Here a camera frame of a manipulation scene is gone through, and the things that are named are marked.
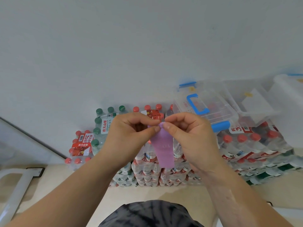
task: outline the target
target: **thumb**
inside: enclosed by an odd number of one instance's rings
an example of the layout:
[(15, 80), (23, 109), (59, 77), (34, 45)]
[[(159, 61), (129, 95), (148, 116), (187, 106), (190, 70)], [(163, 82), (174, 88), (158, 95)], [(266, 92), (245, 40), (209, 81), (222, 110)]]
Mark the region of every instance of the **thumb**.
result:
[(185, 131), (182, 131), (180, 128), (170, 122), (164, 122), (163, 128), (178, 142), (181, 142), (182, 137), (185, 137), (187, 134)]
[(139, 142), (142, 142), (144, 145), (151, 139), (151, 137), (158, 133), (160, 129), (161, 128), (159, 126), (151, 126), (143, 131), (137, 132), (137, 135), (139, 136)]

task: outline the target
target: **person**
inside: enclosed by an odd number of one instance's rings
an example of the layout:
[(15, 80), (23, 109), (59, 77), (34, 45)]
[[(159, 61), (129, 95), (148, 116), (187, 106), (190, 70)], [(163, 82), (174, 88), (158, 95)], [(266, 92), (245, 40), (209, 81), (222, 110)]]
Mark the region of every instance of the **person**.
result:
[[(102, 150), (7, 227), (86, 226), (115, 173), (160, 130), (159, 123), (141, 113), (116, 116)], [(292, 226), (225, 163), (208, 120), (178, 113), (165, 118), (163, 127), (202, 178), (224, 227)], [(153, 200), (123, 205), (100, 226), (202, 225), (183, 206)]]

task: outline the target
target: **beige floor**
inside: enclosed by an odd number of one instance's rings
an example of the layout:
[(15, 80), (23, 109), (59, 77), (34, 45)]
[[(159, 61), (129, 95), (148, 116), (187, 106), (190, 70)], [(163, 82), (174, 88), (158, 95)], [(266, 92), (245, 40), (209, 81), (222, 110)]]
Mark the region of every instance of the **beige floor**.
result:
[[(32, 180), (16, 215), (43, 198), (71, 173), (64, 165), (48, 166), (40, 179)], [(254, 188), (265, 200), (271, 201), (276, 207), (303, 209), (303, 172), (293, 172)], [(210, 197), (203, 186), (114, 187), (107, 190), (87, 226), (97, 227), (102, 220), (122, 204), (152, 199), (161, 199), (185, 206), (193, 219), (199, 221), (205, 227), (212, 226), (216, 215)], [(290, 221), (294, 226), (303, 226), (303, 223), (298, 220)]]

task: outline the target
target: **person's left hand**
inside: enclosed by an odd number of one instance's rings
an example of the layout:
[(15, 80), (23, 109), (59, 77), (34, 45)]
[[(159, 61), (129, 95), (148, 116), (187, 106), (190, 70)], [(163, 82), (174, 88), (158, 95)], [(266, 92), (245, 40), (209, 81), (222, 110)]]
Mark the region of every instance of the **person's left hand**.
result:
[(106, 158), (109, 165), (121, 169), (160, 131), (159, 123), (159, 120), (138, 112), (117, 115), (111, 123), (104, 146), (96, 156)]

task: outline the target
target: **tie-dye shirt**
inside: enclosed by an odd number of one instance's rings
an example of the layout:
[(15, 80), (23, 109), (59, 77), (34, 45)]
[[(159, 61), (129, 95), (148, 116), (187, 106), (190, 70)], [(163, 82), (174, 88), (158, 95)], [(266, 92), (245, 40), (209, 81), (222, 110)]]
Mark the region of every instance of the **tie-dye shirt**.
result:
[(118, 208), (109, 215), (99, 227), (103, 226), (199, 226), (187, 209), (179, 204), (162, 200), (134, 202)]

